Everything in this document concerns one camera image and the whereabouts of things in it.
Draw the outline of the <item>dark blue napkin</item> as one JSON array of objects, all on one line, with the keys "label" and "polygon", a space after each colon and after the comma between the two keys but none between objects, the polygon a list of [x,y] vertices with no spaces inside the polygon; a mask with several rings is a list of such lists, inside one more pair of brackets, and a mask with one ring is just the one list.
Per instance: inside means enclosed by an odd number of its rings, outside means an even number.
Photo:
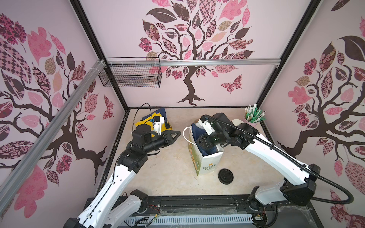
[{"label": "dark blue napkin", "polygon": [[213,147],[213,148],[210,148],[210,149],[204,149],[202,147],[202,144],[200,143],[199,139],[200,139],[201,136],[206,134],[206,131],[204,129],[199,128],[195,123],[193,123],[191,125],[191,128],[192,128],[192,134],[193,134],[194,142],[197,145],[197,148],[199,149],[199,151],[201,152],[203,157],[213,155],[213,154],[219,152],[217,147]]}]

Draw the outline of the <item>white illustrated paper bag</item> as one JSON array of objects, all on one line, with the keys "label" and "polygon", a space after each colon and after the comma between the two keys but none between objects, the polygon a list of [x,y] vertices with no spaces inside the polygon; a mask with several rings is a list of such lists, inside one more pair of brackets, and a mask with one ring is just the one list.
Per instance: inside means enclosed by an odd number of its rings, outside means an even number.
[{"label": "white illustrated paper bag", "polygon": [[203,156],[202,150],[195,143],[192,127],[188,126],[182,133],[184,139],[188,142],[188,150],[197,176],[213,172],[221,160],[224,149],[219,145],[211,149],[213,154]]}]

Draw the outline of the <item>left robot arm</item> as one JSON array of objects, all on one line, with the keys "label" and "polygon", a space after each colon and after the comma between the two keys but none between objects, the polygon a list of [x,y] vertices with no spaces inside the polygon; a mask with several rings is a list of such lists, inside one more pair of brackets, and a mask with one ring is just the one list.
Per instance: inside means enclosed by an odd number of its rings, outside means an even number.
[{"label": "left robot arm", "polygon": [[77,217],[69,218],[65,228],[115,228],[142,207],[147,195],[133,191],[127,199],[115,207],[129,182],[138,174],[150,152],[157,152],[176,142],[180,131],[165,130],[158,134],[147,124],[141,124],[132,132],[132,141],[121,153],[113,174],[90,205]]}]

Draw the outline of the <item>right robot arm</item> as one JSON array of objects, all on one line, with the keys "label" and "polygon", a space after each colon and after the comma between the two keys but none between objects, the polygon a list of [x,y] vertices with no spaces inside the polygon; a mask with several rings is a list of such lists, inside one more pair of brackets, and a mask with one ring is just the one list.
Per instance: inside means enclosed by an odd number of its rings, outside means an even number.
[{"label": "right robot arm", "polygon": [[[197,140],[197,144],[204,150],[218,145],[239,147],[259,157],[283,175],[283,181],[276,185],[254,187],[248,199],[253,210],[281,201],[288,201],[297,206],[306,206],[311,200],[341,205],[351,204],[354,201],[350,191],[321,176],[320,168],[317,165],[307,165],[298,161],[247,123],[235,125],[224,113],[217,113],[214,116],[201,116],[197,125],[206,131]],[[321,180],[339,189],[348,198],[334,200],[315,197],[316,180]]]}]

